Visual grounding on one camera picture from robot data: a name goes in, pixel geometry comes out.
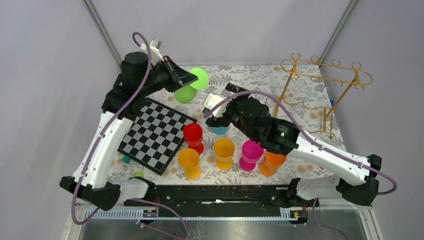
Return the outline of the green plastic wine glass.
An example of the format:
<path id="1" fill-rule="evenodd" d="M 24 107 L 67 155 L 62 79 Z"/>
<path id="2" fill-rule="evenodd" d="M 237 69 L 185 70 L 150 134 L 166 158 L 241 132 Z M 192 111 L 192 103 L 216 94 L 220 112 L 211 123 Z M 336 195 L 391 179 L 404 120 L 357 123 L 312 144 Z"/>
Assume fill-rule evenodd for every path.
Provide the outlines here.
<path id="1" fill-rule="evenodd" d="M 173 94 L 175 100 L 181 104 L 188 104 L 195 98 L 199 90 L 204 90 L 210 83 L 210 78 L 204 69 L 195 67 L 189 72 L 196 75 L 198 80 L 182 87 Z"/>

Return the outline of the gold wire glass rack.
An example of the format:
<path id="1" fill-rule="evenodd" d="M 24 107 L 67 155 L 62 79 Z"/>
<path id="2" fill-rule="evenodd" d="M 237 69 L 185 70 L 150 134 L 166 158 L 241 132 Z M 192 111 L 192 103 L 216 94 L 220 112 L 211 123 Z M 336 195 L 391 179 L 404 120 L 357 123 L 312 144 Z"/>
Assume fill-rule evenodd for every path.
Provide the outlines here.
<path id="1" fill-rule="evenodd" d="M 326 77 L 319 74 L 312 73 L 301 73 L 298 68 L 300 65 L 314 65 L 317 67 L 328 67 L 338 70 L 343 70 L 345 72 L 349 72 L 352 74 L 352 79 L 342 79 L 342 78 L 334 78 L 334 77 Z M 334 123 L 335 123 L 335 111 L 337 106 L 341 102 L 341 100 L 345 97 L 345 95 L 349 92 L 350 89 L 354 88 L 356 90 L 363 91 L 366 86 L 373 83 L 373 76 L 362 69 L 362 64 L 360 62 L 353 62 L 350 66 L 343 66 L 342 62 L 338 59 L 332 59 L 331 63 L 324 63 L 318 56 L 311 56 L 309 60 L 302 59 L 299 53 L 292 53 L 289 58 L 285 58 L 280 63 L 280 68 L 288 74 L 288 79 L 286 80 L 285 86 L 278 96 L 278 100 L 281 103 L 286 103 L 289 106 L 302 106 L 305 109 L 315 111 L 322 111 L 322 127 L 319 130 L 315 130 L 314 133 L 323 133 L 327 134 L 330 139 L 335 136 L 334 133 Z M 338 99 L 334 102 L 332 106 L 317 106 L 310 107 L 305 104 L 304 101 L 298 102 L 288 102 L 285 100 L 284 95 L 286 94 L 289 84 L 293 80 L 299 79 L 309 79 L 313 83 L 332 83 L 336 87 L 345 87 L 344 91 L 338 97 Z"/>

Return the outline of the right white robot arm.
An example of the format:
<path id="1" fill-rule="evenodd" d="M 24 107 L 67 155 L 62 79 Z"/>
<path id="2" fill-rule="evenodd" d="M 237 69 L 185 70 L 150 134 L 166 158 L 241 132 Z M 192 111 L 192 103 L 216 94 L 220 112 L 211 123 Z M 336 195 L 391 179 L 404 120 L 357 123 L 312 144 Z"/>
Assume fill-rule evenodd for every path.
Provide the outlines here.
<path id="1" fill-rule="evenodd" d="M 281 198 L 283 207 L 312 206 L 316 198 L 372 204 L 379 192 L 380 156 L 359 156 L 338 149 L 304 131 L 293 119 L 271 116 L 269 107 L 254 98 L 253 91 L 231 83 L 226 89 L 231 96 L 208 93 L 202 103 L 208 126 L 233 125 L 270 153 L 304 159 L 330 171 L 327 177 L 293 178 Z"/>

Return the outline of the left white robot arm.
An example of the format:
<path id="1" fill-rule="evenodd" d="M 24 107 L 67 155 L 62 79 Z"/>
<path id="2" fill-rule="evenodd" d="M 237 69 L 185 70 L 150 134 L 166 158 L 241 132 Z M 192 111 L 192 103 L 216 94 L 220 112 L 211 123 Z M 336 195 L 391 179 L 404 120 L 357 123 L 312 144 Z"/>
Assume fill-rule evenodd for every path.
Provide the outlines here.
<path id="1" fill-rule="evenodd" d="M 101 106 L 99 125 L 86 155 L 71 176 L 61 178 L 60 187 L 103 211 L 134 198 L 144 206 L 152 204 L 155 192 L 147 182 L 138 179 L 110 182 L 109 168 L 145 98 L 162 89 L 173 93 L 198 79 L 167 55 L 153 62 L 145 52 L 128 53 Z"/>

